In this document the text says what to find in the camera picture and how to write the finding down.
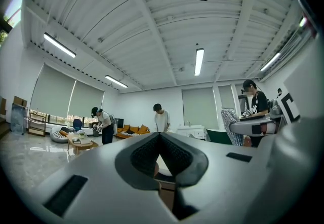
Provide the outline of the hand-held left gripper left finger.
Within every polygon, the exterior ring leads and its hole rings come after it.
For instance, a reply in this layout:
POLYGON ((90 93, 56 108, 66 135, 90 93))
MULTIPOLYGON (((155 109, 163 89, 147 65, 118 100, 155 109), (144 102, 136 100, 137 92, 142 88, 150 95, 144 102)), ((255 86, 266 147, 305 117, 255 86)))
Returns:
POLYGON ((24 199, 28 208, 45 223, 177 223, 157 190, 135 189, 115 169, 117 154, 147 137, 113 142, 77 156, 24 199), (64 206, 58 216, 49 208, 52 198, 74 176, 86 181, 72 200, 57 202, 64 206))

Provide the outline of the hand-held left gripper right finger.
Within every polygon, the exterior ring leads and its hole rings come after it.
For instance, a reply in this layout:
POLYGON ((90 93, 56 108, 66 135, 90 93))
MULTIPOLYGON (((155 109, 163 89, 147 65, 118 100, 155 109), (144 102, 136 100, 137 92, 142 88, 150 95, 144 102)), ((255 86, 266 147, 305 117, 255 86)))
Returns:
POLYGON ((160 223, 273 223, 268 189, 274 136, 258 148, 161 133, 159 150, 176 178, 174 207, 160 223))

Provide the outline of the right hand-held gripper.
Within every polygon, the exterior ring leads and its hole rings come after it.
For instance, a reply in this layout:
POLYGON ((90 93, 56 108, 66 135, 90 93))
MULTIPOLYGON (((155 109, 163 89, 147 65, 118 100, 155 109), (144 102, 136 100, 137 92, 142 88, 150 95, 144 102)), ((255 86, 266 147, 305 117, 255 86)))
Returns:
POLYGON ((230 131, 249 136, 252 147, 258 147, 266 135, 276 134, 283 127, 299 121, 300 113, 294 99, 285 86, 270 102, 270 115, 251 115, 230 124, 230 131))

